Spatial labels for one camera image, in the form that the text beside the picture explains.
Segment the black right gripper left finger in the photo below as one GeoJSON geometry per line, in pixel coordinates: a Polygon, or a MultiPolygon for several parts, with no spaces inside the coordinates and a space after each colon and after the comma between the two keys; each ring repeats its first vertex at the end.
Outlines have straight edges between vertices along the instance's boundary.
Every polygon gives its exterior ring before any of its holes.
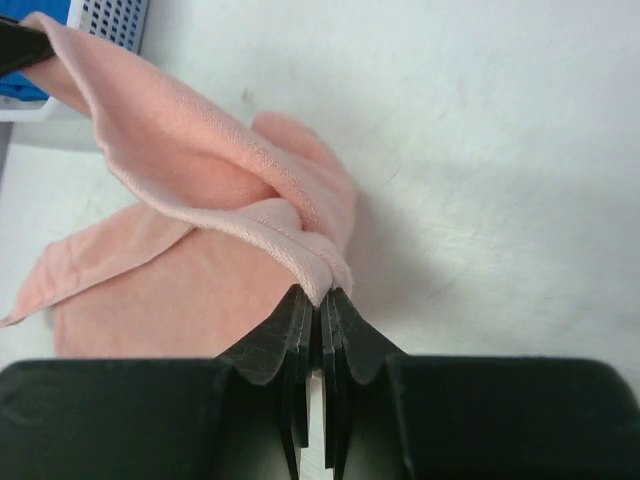
{"type": "Polygon", "coordinates": [[[313,306],[289,288],[269,317],[221,356],[233,370],[215,454],[217,479],[298,479],[309,446],[313,306]]]}

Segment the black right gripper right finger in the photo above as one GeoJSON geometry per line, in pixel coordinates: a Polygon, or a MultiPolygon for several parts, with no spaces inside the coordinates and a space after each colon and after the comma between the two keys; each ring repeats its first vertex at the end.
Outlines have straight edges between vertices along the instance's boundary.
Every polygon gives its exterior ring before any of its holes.
{"type": "Polygon", "coordinates": [[[386,359],[404,352],[364,320],[344,290],[320,307],[325,466],[335,479],[396,479],[401,441],[386,359]]]}

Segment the pink towel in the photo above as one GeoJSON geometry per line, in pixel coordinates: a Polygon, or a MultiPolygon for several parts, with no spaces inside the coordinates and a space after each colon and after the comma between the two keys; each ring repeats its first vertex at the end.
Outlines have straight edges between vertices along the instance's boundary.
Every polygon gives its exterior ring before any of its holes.
{"type": "Polygon", "coordinates": [[[48,310],[62,358],[213,357],[290,287],[350,290],[356,190],[302,124],[245,125],[123,48],[35,13],[54,56],[26,70],[92,120],[135,203],[50,244],[5,317],[48,310]]]}

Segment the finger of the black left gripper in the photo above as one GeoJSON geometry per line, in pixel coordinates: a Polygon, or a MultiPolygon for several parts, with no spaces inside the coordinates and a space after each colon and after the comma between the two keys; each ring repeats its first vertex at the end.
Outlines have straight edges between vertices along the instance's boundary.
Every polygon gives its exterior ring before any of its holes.
{"type": "Polygon", "coordinates": [[[47,35],[24,26],[18,20],[1,17],[0,25],[2,77],[49,60],[54,50],[47,35]]]}

